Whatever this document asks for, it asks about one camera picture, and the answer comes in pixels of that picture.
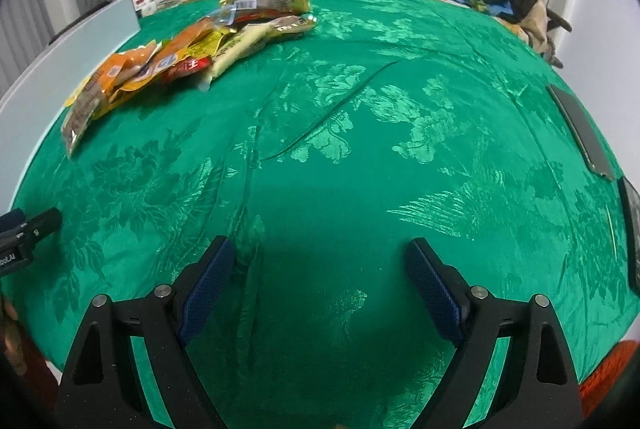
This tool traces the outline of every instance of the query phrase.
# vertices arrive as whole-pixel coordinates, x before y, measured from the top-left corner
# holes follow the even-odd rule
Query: blue gripper pad
[[[213,255],[207,252],[203,255],[203,259],[208,258],[206,266],[182,302],[182,322],[177,330],[177,337],[183,346],[188,345],[204,330],[209,315],[220,299],[234,268],[236,257],[233,246],[226,237],[222,239],[223,241],[218,243],[216,239],[207,249],[207,252],[214,251]]]
[[[463,312],[463,306],[454,297],[455,292],[445,285],[444,276],[441,277],[439,274],[439,271],[446,267],[428,243],[421,238],[414,239],[409,244],[404,254],[404,266],[409,281],[422,297],[438,333],[458,348],[465,338],[462,323],[466,311]]]
[[[0,234],[15,229],[25,221],[27,221],[27,218],[22,209],[14,209],[9,213],[0,216]]]

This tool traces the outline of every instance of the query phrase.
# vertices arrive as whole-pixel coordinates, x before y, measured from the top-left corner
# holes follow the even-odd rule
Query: barcode
[[[258,8],[258,0],[237,0],[236,10],[254,10]]]

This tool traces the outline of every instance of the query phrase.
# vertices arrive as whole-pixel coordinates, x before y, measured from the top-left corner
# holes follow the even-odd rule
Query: orange fuzzy fabric
[[[616,382],[626,363],[640,343],[636,341],[619,342],[604,358],[594,372],[580,385],[582,415],[586,418],[605,398],[611,386]]]

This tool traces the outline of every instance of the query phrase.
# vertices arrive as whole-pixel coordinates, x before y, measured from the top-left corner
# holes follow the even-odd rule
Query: bed sheet
[[[319,24],[304,38],[239,62],[207,93],[149,89],[92,124],[72,160],[62,117],[53,127],[15,205],[58,206],[63,228],[3,280],[37,345],[62,367],[95,294],[145,295],[226,234],[237,265],[188,352],[230,429],[409,427],[453,353],[404,275],[404,247],[423,236],[469,283],[548,295],[583,379],[640,304],[617,187],[586,168],[546,90],[566,85],[468,8],[311,1]],[[142,19],[123,48],[215,5]]]

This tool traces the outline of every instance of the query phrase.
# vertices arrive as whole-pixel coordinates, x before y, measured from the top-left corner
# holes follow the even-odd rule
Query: green tablecloth
[[[584,378],[639,302],[616,185],[588,171],[545,88],[566,85],[472,10],[312,3],[306,37],[208,93],[149,89],[94,123],[72,161],[62,118],[52,129],[15,205],[58,206],[64,226],[4,284],[38,346],[62,367],[95,294],[144,295],[226,234],[236,269],[189,354],[229,427],[408,427],[452,356],[404,276],[404,247],[423,236],[499,297],[547,294]],[[214,5],[145,18],[125,48]]]

